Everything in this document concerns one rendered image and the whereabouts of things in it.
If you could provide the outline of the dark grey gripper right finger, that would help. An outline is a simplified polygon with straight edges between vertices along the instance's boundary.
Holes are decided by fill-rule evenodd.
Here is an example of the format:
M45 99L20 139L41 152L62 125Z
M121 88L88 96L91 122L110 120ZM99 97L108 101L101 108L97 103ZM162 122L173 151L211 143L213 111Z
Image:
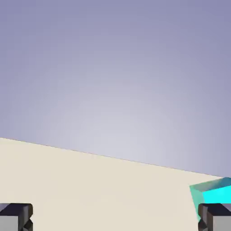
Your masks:
M198 231L231 231L231 203L201 203Z

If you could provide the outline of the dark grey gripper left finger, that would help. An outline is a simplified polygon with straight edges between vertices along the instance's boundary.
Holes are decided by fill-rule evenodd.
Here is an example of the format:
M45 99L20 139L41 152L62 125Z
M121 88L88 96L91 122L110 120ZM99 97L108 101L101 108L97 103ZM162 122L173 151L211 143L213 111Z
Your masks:
M33 231L31 203L0 203L0 231Z

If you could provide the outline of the large cyan box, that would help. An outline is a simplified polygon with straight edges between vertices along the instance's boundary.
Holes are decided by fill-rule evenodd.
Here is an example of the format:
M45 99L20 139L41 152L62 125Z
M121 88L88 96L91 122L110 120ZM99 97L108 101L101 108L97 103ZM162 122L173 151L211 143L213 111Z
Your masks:
M231 178L229 177L190 185L189 188L198 220L200 220L198 214L199 204L231 203Z

